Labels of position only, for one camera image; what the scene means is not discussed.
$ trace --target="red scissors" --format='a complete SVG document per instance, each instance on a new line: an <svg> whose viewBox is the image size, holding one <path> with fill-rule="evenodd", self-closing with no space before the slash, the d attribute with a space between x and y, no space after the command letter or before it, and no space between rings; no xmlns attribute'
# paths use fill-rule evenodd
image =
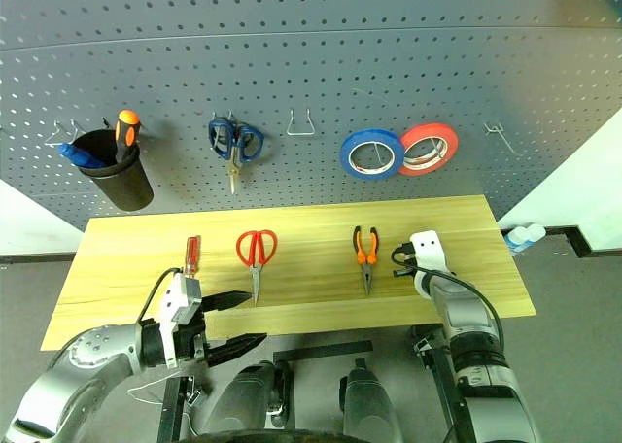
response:
<svg viewBox="0 0 622 443"><path fill-rule="evenodd" d="M268 256L265 256L265 248L263 246L262 236L264 234L272 238L272 250ZM242 255L240 246L242 245L242 241L247 237L251 237L251 248L249 250L249 256L245 258ZM263 231L248 231L237 238L237 244L235 245L237 256L240 257L242 263L249 267L251 274L253 275L253 299L255 300L256 306L257 299L259 297L261 269L265 264L267 264L268 261L270 261L270 259L272 259L274 253L276 252L277 245L278 239L276 234L268 229L264 229Z"/></svg>

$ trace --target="blue scissors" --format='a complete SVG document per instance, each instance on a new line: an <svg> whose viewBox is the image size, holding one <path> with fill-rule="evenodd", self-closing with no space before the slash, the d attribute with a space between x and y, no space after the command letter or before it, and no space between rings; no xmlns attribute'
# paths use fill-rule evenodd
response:
<svg viewBox="0 0 622 443"><path fill-rule="evenodd" d="M212 119L208 125L210 144L216 154L226 160L231 193L235 193L240 176L240 164L257 159L263 148L263 134L251 125L229 119Z"/></svg>

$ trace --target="white wire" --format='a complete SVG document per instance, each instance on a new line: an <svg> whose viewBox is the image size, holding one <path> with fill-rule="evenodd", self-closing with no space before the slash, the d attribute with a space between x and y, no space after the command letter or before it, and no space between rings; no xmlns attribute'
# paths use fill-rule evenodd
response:
<svg viewBox="0 0 622 443"><path fill-rule="evenodd" d="M148 399L143 399L141 397L136 397L133 392L137 392L138 390L143 390L146 387L150 387L151 385L155 385L156 383L160 383L160 382L163 382L164 380L168 380L169 378L174 377L175 375L179 374L180 372L181 372L181 370L178 370L175 373L171 373L170 375L168 375L168 376L166 376L164 378L160 378L159 380L155 380L154 382L150 382L147 385L143 385L141 387L136 387L136 388L130 388L129 390L127 390L127 394L129 394L129 397L131 397L135 401L143 402L145 404L152 404L154 406L161 406L162 405L161 401L149 401ZM182 413L182 416L186 416L188 418L188 428L190 429L190 433L192 433L193 436L198 436L198 433L196 432L196 430L192 426L192 419L190 417L190 414L188 412L184 411Z"/></svg>

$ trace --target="white wall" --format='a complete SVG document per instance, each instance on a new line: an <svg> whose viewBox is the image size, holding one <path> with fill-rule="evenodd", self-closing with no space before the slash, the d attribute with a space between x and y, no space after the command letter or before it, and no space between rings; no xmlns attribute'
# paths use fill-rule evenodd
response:
<svg viewBox="0 0 622 443"><path fill-rule="evenodd" d="M499 220L578 225L593 250L622 248L622 110Z"/></svg>
<svg viewBox="0 0 622 443"><path fill-rule="evenodd" d="M0 255L78 250L82 231L0 180Z"/></svg>

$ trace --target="black pen holder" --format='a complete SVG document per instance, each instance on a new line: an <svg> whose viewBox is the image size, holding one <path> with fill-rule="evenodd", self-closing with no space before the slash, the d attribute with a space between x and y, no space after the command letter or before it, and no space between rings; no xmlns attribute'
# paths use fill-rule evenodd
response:
<svg viewBox="0 0 622 443"><path fill-rule="evenodd" d="M145 208L154 199L154 191L140 162L138 145L131 148L121 163L115 161L117 144L112 129L87 132L74 140L72 145L106 164L104 168L77 168L89 176L119 209L133 212Z"/></svg>

